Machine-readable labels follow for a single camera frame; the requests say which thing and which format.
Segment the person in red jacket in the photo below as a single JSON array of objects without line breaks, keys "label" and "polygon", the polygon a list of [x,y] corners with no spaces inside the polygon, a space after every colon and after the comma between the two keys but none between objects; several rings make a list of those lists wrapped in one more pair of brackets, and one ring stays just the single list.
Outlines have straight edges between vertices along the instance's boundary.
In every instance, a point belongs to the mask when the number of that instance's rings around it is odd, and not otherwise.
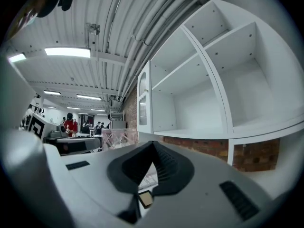
[{"label": "person in red jacket", "polygon": [[63,123],[63,125],[67,130],[68,136],[72,137],[73,133],[77,132],[77,122],[75,119],[73,119],[72,113],[68,113],[66,117],[66,121]]}]

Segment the white ceiling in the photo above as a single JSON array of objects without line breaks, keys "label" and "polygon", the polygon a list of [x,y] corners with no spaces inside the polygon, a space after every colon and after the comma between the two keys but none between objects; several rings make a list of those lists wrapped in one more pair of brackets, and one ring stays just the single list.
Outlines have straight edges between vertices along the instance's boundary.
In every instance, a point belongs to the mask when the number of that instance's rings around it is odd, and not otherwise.
[{"label": "white ceiling", "polygon": [[[132,35],[157,0],[151,0],[143,10],[146,1],[73,0],[66,12],[55,7],[48,16],[36,18],[6,44],[6,53],[26,55],[26,60],[15,65],[36,92],[48,100],[63,107],[110,109],[108,97],[117,94]],[[86,23],[100,25],[99,36],[89,34]],[[44,48],[58,46],[88,47],[93,57],[46,56]],[[61,96],[48,96],[43,90],[59,91]],[[103,101],[80,99],[76,94],[98,96]]]}]

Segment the metal rack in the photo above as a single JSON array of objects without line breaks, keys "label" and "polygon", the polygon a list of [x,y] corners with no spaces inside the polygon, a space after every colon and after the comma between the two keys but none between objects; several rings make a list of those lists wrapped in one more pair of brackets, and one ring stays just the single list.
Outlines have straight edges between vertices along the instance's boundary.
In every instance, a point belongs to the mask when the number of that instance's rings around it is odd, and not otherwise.
[{"label": "metal rack", "polygon": [[116,112],[116,111],[110,110],[110,122],[111,122],[110,128],[111,129],[113,128],[113,122],[116,122],[116,121],[124,122],[124,111]]}]

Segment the pipe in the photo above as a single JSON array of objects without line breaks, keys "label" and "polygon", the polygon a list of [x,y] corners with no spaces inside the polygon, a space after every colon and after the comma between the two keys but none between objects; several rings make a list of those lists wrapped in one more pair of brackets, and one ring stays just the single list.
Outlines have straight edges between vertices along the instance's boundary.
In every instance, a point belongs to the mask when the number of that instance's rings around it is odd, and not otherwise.
[{"label": "pipe", "polygon": [[153,19],[153,17],[155,16],[155,14],[157,13],[157,11],[162,7],[163,3],[166,0],[158,0],[155,5],[153,6],[153,8],[149,11],[148,15],[146,16],[144,22],[142,23],[136,37],[134,38],[134,41],[132,43],[132,47],[131,50],[129,52],[127,61],[125,63],[125,66],[123,68],[123,74],[121,76],[120,82],[119,82],[119,87],[118,87],[118,93],[117,96],[120,96],[121,94],[121,90],[123,88],[123,84],[124,84],[124,80],[127,74],[127,71],[129,69],[130,66],[130,62],[133,60],[134,56],[135,56],[135,50],[137,48],[138,43],[141,41],[142,36],[147,28],[147,26],[150,24],[151,20]]},{"label": "pipe", "polygon": [[180,17],[188,11],[198,0],[193,0],[191,3],[189,3],[177,16],[174,17],[174,19],[171,21],[171,23],[167,26],[167,28],[162,32],[162,34],[158,37],[157,41],[154,43],[153,47],[149,51],[149,53],[146,55],[145,59],[143,60],[141,66],[137,69],[131,83],[129,84],[129,87],[123,94],[123,98],[126,95],[126,92],[130,90],[131,85],[133,84],[134,80],[138,77],[139,73],[141,72],[143,66],[146,64],[148,58],[150,57],[151,53],[154,51],[155,47],[159,44],[159,42],[162,40],[162,38],[165,36],[165,34],[170,30],[170,28],[176,23],[177,20],[180,19]]},{"label": "pipe", "polygon": [[[142,6],[142,9],[140,10],[139,14],[137,15],[135,21],[134,21],[134,24],[131,28],[131,30],[129,31],[129,34],[134,34],[135,32],[135,29],[136,29],[136,26],[138,25],[139,23],[139,20],[141,19],[141,17],[143,16],[143,13],[146,11],[148,5],[151,3],[152,0],[147,0],[145,2],[145,4]],[[126,54],[126,51],[128,49],[128,46],[130,44],[130,41],[126,42],[125,46],[124,46],[124,49],[123,49],[123,53],[122,53],[122,56],[124,56]]]},{"label": "pipe", "polygon": [[131,80],[132,75],[134,74],[138,64],[140,63],[142,56],[144,54],[144,52],[146,51],[146,48],[150,45],[152,39],[155,37],[155,35],[157,34],[157,32],[159,31],[159,29],[162,27],[162,25],[165,23],[165,21],[167,20],[167,18],[184,2],[185,0],[175,0],[168,8],[167,10],[163,13],[163,15],[159,18],[159,20],[157,21],[156,25],[153,27],[153,29],[151,30],[151,32],[149,33],[147,39],[145,40],[144,44],[142,45],[138,55],[136,56],[136,60],[134,62],[134,64],[132,65],[132,68],[130,70],[130,73],[128,75],[128,78],[124,84],[124,88],[123,88],[123,93],[122,95],[125,94],[127,87],[129,85],[129,82]]}]

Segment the black grille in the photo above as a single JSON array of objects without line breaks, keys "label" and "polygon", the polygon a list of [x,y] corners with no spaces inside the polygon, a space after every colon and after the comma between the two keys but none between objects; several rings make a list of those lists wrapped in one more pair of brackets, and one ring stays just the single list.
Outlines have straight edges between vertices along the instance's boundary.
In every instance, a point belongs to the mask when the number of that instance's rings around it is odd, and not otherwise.
[{"label": "black grille", "polygon": [[77,169],[77,168],[80,168],[80,167],[87,166],[89,164],[90,164],[89,162],[81,161],[81,162],[76,162],[76,163],[73,163],[73,164],[68,164],[68,165],[66,165],[66,167],[70,171],[70,170],[73,170],[73,169]]},{"label": "black grille", "polygon": [[226,181],[219,186],[244,221],[259,212],[259,209],[233,182]]}]

